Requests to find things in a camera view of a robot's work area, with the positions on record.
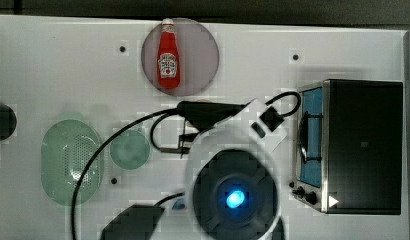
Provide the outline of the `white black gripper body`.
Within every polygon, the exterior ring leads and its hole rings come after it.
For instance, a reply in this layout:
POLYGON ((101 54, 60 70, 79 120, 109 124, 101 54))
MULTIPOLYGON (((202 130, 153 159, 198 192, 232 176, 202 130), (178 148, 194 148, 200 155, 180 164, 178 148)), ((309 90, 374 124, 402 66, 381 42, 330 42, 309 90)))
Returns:
POLYGON ((258 99, 247 104, 182 101, 176 111, 200 139, 211 137, 215 144, 257 144, 271 153, 287 136, 283 117, 258 99))

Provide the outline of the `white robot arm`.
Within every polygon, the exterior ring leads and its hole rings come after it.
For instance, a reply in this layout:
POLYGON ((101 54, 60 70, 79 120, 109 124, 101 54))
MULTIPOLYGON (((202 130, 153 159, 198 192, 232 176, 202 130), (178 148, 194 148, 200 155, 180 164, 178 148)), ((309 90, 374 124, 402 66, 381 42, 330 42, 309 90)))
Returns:
POLYGON ((197 130, 188 150, 184 208, 132 205, 100 240, 271 240, 281 230, 279 183, 271 152, 286 137, 284 116, 247 104, 182 101, 176 114, 197 130))

